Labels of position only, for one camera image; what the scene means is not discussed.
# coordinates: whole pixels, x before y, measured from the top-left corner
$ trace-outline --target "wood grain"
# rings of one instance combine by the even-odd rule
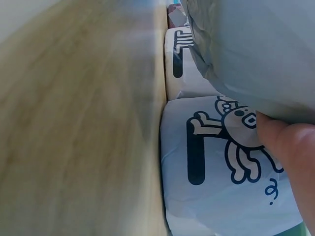
[[[165,236],[158,0],[63,0],[0,45],[0,235]]]

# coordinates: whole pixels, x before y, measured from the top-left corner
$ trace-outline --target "toilet paper package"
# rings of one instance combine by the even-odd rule
[[[174,236],[275,236],[302,222],[286,172],[258,140],[254,110],[226,96],[176,99],[160,133]]]
[[[182,0],[202,76],[273,118],[315,123],[315,1]]]

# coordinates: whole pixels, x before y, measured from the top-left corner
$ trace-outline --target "white plastic bag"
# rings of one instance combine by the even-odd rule
[[[302,222],[287,174],[228,97],[168,102],[161,123],[166,217],[174,236],[275,236]]]
[[[315,124],[314,0],[182,0],[204,78],[289,123]]]

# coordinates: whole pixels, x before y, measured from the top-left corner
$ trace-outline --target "light blue plastic bag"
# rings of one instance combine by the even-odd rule
[[[204,78],[289,123],[315,123],[314,0],[182,0]]]
[[[250,108],[228,97],[176,99],[164,109],[160,133],[174,236],[184,235],[182,227],[191,231],[186,236],[275,236],[302,222],[286,172],[258,141]]]

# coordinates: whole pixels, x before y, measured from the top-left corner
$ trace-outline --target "cartoon arm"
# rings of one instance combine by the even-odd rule
[[[210,119],[205,112],[196,112],[187,120],[187,172],[193,185],[205,180],[204,137],[215,137],[222,131],[220,120]]]
[[[195,113],[190,123],[194,126],[194,135],[204,134],[215,136],[222,131],[222,122],[217,119],[210,119],[208,114],[204,112]]]

